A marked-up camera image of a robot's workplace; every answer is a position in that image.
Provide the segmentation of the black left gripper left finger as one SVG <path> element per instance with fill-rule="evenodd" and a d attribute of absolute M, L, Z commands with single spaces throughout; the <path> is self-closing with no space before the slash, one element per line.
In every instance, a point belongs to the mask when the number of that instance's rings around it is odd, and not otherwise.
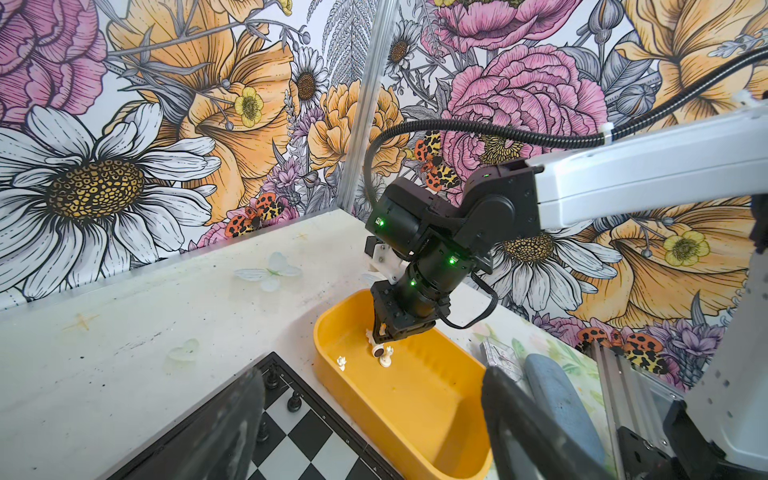
<path fill-rule="evenodd" d="M 121 479 L 245 479 L 264 413 L 254 367 L 119 470 Z"/>

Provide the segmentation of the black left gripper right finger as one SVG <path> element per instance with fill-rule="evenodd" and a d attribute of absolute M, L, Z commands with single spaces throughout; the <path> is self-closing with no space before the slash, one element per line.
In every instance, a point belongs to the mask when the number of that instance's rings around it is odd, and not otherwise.
<path fill-rule="evenodd" d="M 609 472 L 498 367 L 485 370 L 481 405 L 501 479 L 609 479 Z"/>

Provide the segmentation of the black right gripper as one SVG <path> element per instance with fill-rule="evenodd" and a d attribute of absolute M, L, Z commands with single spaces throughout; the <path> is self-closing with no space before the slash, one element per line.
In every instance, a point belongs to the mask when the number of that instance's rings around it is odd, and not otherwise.
<path fill-rule="evenodd" d="M 408 180 L 398 179 L 386 187 L 366 228 L 406 267 L 395 282 L 378 281 L 371 287 L 375 342 L 403 340 L 432 329 L 438 321 L 465 330 L 494 311 L 495 293 L 472 321 L 458 325 L 448 319 L 450 294 L 466 277 L 477 281 L 479 270 L 491 270 L 487 259 L 493 242 L 490 223 L 497 210 L 496 194 L 474 200 L 465 209 Z"/>

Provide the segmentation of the white pawn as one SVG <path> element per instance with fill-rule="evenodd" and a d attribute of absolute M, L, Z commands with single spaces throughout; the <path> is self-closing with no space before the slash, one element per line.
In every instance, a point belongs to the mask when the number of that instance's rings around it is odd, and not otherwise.
<path fill-rule="evenodd" d="M 391 346 L 385 346 L 375 341 L 373 332 L 371 330 L 366 331 L 366 337 L 371 346 L 371 354 L 376 358 L 379 364 L 383 368 L 389 368 L 392 364 L 392 355 L 394 354 L 394 348 Z"/>

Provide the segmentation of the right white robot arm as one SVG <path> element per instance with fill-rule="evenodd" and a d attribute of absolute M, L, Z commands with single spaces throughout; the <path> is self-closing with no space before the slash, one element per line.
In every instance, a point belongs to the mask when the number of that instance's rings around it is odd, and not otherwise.
<path fill-rule="evenodd" d="M 664 432 L 670 473 L 689 479 L 767 475 L 767 113 L 764 105 L 644 134 L 639 123 L 562 137 L 478 122 L 426 120 L 386 131 L 482 133 L 543 146 L 546 153 L 476 170 L 458 205 L 398 179 L 368 190 L 371 239 L 391 247 L 404 276 L 372 287 L 373 339 L 401 340 L 450 311 L 466 277 L 489 272 L 491 248 L 611 214 L 748 195 L 755 250 L 719 353 L 700 383 L 672 405 Z"/>

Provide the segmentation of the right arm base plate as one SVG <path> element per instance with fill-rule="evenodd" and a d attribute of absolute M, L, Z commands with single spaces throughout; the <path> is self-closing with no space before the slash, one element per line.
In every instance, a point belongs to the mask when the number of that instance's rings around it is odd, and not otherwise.
<path fill-rule="evenodd" d="M 651 442 L 626 426 L 617 429 L 620 479 L 765 479 L 767 472 L 738 465 L 704 439 L 675 401 L 663 421 L 664 439 Z"/>

